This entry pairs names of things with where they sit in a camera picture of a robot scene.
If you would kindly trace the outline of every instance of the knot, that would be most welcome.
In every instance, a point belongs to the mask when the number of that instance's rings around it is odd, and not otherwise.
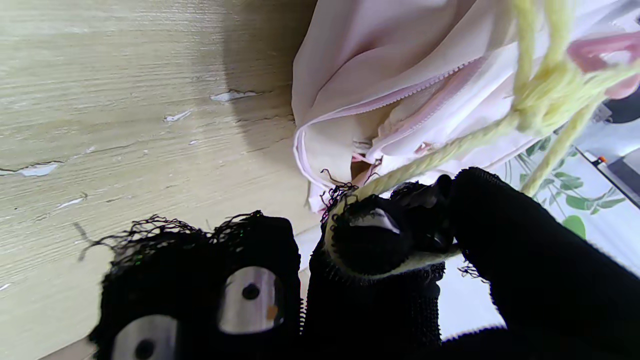
[[[544,137],[569,121],[575,105],[586,98],[581,91],[585,82],[582,72],[569,58],[554,64],[543,61],[535,76],[514,90],[511,111],[518,117],[518,131]]]

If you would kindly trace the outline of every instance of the pink bag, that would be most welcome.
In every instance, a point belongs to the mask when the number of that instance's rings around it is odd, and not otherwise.
[[[575,9],[573,38],[640,29],[636,0],[582,0]],[[547,38],[541,21],[536,56]],[[292,97],[294,154],[311,182],[311,209],[323,210],[321,195],[336,182],[361,185],[504,116],[515,41],[505,0],[319,0]],[[536,140],[513,133],[426,179],[491,170]]]

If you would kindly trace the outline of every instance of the yellow string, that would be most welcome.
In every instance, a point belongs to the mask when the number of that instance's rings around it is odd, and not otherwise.
[[[566,0],[545,0],[544,3],[550,43],[538,71],[531,76],[536,33],[535,4],[534,0],[513,0],[513,10],[518,25],[519,55],[513,86],[514,100],[509,113],[489,126],[457,138],[412,163],[373,179],[355,190],[352,197],[364,199],[370,195],[387,192],[413,177],[475,148],[488,145],[514,130],[544,137],[569,120],[542,162],[523,185],[522,192],[525,194],[533,196],[537,192],[540,183],[566,154],[570,144],[587,124],[595,108],[606,99],[605,91],[640,72],[640,63],[636,62],[631,66],[618,66],[583,74],[566,55],[572,28],[572,16]],[[446,254],[415,252],[401,266],[388,273],[381,275],[355,273],[344,266],[333,248],[333,216],[344,211],[346,201],[347,199],[340,201],[328,217],[324,249],[333,262],[348,274],[379,279],[438,263],[459,253],[456,247]]]

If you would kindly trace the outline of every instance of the pink handle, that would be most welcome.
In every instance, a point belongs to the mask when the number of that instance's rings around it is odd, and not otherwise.
[[[640,31],[636,33],[624,33],[610,37],[578,40],[573,42],[567,50],[573,62],[584,72],[593,72],[605,69],[609,64],[602,59],[602,55],[627,51],[630,54],[629,63],[640,58]],[[640,74],[630,76],[620,81],[606,91],[606,95],[612,99],[622,99],[635,92],[640,85]]]

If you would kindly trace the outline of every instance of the wood grain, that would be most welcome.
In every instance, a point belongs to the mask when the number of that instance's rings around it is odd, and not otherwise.
[[[111,254],[159,213],[213,227],[255,209],[317,222],[292,158],[291,63],[313,0],[0,4],[0,357],[84,336]],[[230,102],[230,90],[260,95]],[[190,111],[175,122],[166,117]],[[46,176],[16,172],[57,161]]]

